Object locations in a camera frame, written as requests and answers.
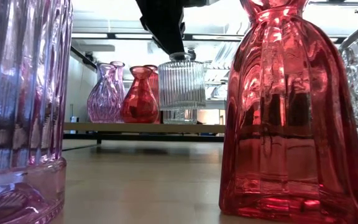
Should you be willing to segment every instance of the red vase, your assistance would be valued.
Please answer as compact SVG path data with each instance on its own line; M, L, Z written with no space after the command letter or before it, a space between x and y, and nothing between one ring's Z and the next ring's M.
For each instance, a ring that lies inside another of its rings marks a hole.
M358 223L358 139L342 60L306 0L242 0L219 206L295 223Z
M153 73L149 77L149 84L150 88L152 89L153 96L157 102L158 110L160 110L160 95L158 90L158 73L157 73L157 66L155 65L145 65L153 70ZM158 112L157 119L154 121L155 124L160 124L160 113Z
M135 77L121 109L125 123L153 123L158 117L158 105L149 85L151 68L135 66L130 68Z

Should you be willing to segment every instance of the white wall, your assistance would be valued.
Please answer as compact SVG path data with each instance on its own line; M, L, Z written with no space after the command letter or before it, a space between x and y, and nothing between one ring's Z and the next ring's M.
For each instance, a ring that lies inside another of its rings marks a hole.
M86 101L97 78L92 67L85 66L79 57L73 53L70 54L65 122L69 122L71 116L79 117L80 122L88 121ZM73 105L73 114L71 114L71 105Z

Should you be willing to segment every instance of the fluorescent light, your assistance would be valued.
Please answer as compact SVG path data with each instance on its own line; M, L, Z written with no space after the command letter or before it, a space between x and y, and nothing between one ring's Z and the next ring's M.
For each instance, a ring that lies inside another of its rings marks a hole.
M151 34L116 34L117 39L151 39Z
M236 35L194 35L193 40L242 40L243 36Z
M86 34L86 33L73 33L71 38L107 38L107 34Z

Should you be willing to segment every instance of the wooden shelf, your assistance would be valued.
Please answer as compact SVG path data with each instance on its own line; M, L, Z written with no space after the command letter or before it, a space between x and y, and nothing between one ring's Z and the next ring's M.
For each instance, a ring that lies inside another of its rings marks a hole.
M224 125L65 123L64 130L123 133L224 133Z

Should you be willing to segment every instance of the vase neck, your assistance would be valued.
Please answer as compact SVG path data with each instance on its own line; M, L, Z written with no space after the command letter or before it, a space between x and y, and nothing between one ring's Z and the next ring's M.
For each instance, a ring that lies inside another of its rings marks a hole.
M264 10L262 12L257 13L255 16L251 15L250 21L251 23L258 23L262 21L271 21L283 17L294 16L302 17L302 10L293 6L282 6Z

